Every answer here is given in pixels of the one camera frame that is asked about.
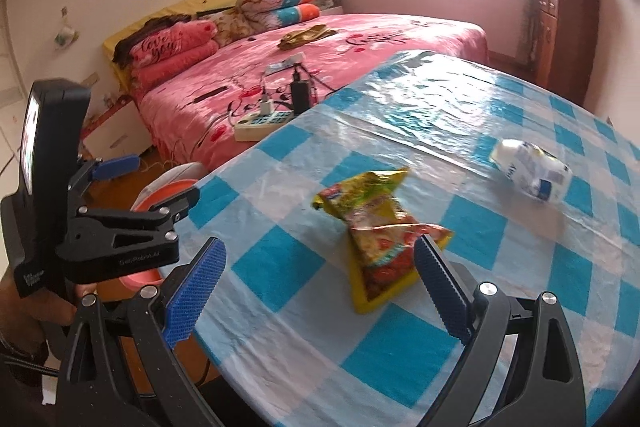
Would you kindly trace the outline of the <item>left hand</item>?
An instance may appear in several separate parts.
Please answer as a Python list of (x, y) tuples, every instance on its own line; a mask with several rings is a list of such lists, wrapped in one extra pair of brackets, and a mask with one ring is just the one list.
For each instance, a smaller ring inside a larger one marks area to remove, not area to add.
[(75, 297), (67, 301), (60, 296), (40, 288), (22, 298), (18, 295), (13, 272), (10, 268), (1, 279), (1, 347), (14, 355), (34, 357), (46, 340), (42, 325), (58, 326), (73, 324), (79, 303), (85, 295), (96, 292), (96, 284), (76, 285)]

